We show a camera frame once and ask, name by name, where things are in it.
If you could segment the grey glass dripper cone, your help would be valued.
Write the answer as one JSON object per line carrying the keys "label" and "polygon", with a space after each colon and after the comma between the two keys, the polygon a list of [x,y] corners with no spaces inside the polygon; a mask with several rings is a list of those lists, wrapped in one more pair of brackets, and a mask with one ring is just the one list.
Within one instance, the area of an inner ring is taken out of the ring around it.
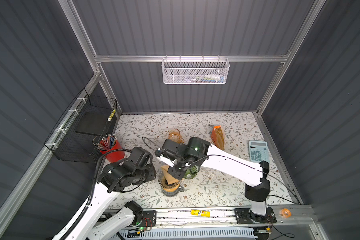
{"label": "grey glass dripper cone", "polygon": [[165,178],[165,175],[162,172],[160,172],[159,174],[158,182],[161,187],[163,187],[164,185],[172,185],[172,184],[180,183],[180,181],[177,181],[175,183],[169,184],[167,179]]}

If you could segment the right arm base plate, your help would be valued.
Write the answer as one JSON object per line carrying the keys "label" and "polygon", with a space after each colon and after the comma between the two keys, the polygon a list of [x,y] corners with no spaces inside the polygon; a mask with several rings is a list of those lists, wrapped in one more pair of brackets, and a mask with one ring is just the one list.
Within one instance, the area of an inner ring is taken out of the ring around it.
{"label": "right arm base plate", "polygon": [[238,224],[275,224],[277,223],[276,215],[272,208],[266,208],[264,216],[255,215],[250,208],[234,209],[236,221]]}

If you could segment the wooden dripper ring base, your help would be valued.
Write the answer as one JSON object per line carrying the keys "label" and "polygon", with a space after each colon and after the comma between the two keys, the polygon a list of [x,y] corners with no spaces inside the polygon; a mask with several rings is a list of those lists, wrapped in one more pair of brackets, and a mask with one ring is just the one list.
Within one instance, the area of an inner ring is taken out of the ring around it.
{"label": "wooden dripper ring base", "polygon": [[180,183],[172,184],[172,185],[164,185],[162,187],[162,191],[166,194],[175,194],[179,191]]}

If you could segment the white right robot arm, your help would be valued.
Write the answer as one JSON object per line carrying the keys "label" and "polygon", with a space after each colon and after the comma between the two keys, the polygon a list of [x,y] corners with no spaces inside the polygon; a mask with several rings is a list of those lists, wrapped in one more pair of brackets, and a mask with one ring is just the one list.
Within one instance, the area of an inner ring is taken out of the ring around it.
{"label": "white right robot arm", "polygon": [[252,216],[267,215],[266,200],[270,193],[268,162],[253,163],[240,159],[197,137],[190,138],[187,144],[167,139],[162,147],[156,149],[155,155],[169,165],[168,173],[177,180],[182,180],[187,170],[193,167],[210,168],[238,178],[245,183],[245,198],[251,202]]}

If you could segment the clear grey glass carafe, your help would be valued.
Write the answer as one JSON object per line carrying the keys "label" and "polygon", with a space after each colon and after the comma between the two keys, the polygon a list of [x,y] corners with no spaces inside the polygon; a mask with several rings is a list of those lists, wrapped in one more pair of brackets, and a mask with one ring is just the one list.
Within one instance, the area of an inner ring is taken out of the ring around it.
{"label": "clear grey glass carafe", "polygon": [[162,192],[165,196],[167,197],[174,197],[176,196],[178,193],[182,193],[184,192],[185,189],[183,186],[179,186],[177,188],[172,188],[172,189],[164,189],[162,188]]}

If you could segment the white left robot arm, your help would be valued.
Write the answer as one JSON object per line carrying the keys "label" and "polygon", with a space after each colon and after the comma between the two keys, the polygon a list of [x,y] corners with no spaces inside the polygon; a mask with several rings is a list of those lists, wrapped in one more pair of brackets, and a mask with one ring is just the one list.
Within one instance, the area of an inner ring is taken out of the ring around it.
{"label": "white left robot arm", "polygon": [[120,151],[130,155],[117,163],[105,165],[107,154],[100,156],[89,196],[71,220],[54,236],[55,240],[102,240],[125,227],[141,223],[144,210],[136,202],[130,201],[116,215],[99,226],[95,225],[111,202],[119,195],[130,192],[130,186],[138,188],[156,178],[151,153],[140,147]]}

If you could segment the orange coffee filter pack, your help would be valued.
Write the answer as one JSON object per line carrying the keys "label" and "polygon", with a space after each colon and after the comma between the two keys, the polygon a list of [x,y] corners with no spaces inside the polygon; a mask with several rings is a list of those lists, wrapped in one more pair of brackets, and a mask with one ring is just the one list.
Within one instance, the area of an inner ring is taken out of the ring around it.
{"label": "orange coffee filter pack", "polygon": [[225,134],[221,125],[213,127],[211,139],[217,148],[225,149]]}

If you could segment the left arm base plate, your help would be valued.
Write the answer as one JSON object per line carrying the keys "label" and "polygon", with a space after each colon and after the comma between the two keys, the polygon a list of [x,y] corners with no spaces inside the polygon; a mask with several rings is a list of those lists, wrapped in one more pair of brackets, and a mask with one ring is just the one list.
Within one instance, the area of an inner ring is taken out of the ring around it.
{"label": "left arm base plate", "polygon": [[142,216],[138,217],[130,225],[131,227],[155,227],[157,220],[157,211],[154,210],[143,210]]}

